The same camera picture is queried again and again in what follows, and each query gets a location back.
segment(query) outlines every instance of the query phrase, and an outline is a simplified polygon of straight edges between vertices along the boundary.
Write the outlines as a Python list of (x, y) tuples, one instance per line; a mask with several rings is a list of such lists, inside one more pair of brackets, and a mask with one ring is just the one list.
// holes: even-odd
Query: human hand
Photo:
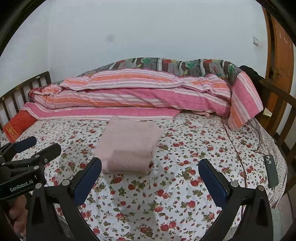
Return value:
[(26, 236), (26, 225), (28, 211), (25, 209), (27, 199), (24, 195), (19, 196), (14, 203), (10, 205), (9, 216), (15, 220), (13, 229), (22, 237)]

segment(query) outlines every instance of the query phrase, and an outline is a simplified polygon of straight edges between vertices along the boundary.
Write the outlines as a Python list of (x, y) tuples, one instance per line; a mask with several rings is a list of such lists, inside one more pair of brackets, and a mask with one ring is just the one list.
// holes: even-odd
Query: folded blanket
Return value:
[(113, 117), (94, 156), (102, 161), (102, 172), (147, 175), (162, 130), (154, 122)]

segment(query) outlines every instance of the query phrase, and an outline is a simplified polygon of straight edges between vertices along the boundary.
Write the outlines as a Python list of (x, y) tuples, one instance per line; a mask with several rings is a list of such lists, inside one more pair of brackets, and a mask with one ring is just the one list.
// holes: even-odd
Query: wooden door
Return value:
[[(282, 26), (263, 9), (268, 35), (268, 60), (265, 79), (271, 81), (277, 87), (290, 93), (293, 71), (294, 71), (294, 51), (293, 42), (282, 28)], [(273, 112), (277, 95), (271, 93), (266, 108)], [(274, 131), (279, 126), (287, 103), (283, 102), (277, 121), (274, 125)], [(269, 119), (262, 120), (262, 126), (266, 128)]]

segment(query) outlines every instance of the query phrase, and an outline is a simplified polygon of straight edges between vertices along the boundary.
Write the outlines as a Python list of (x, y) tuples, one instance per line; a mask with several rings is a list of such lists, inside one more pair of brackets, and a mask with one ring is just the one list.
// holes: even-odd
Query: white wall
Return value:
[(47, 33), (51, 2), (45, 1), (20, 26), (0, 57), (0, 96), (48, 70)]
[(265, 76), (266, 23), (255, 0), (51, 1), (53, 81), (133, 57), (225, 59)]
[[(293, 49), (294, 49), (294, 73), (293, 73), (293, 81), (292, 81), (290, 95), (296, 98), (296, 47), (295, 45), (293, 45)], [(287, 104), (281, 123), (276, 131), (277, 133), (280, 134), (281, 131), (283, 130), (290, 111), (291, 111), (291, 105)], [(296, 119), (294, 120), (291, 130), (285, 139), (285, 143), (287, 144), (289, 149), (293, 147), (295, 142), (296, 142)]]

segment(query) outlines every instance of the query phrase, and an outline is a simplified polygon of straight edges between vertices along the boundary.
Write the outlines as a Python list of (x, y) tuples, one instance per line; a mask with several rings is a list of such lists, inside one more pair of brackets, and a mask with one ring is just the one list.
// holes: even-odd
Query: bed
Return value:
[[(2, 98), (5, 99), (25, 85), (46, 78), (43, 73), (24, 82)], [(12, 98), (18, 112), (15, 98)], [(231, 131), (227, 119), (182, 111), (173, 119), (154, 120), (163, 130), (157, 151), (150, 164), (149, 175), (101, 174), (87, 200), (78, 209), (100, 240), (198, 240), (214, 222), (221, 209), (215, 206), (202, 179), (198, 163), (208, 158), (228, 180), (243, 187), (266, 188), (270, 205), (274, 207), (285, 192), (287, 164), (274, 139), (256, 118), (237, 131)], [(107, 120), (38, 120), (18, 140), (37, 138), (37, 145), (15, 156), (23, 159), (57, 142), (62, 154), (46, 165), (48, 185), (58, 185), (72, 178), (92, 158), (92, 153), (104, 132)], [(263, 155), (272, 154), (276, 162), (279, 185), (269, 188)], [(57, 213), (63, 217), (59, 206)], [(233, 227), (238, 226), (243, 208)]]

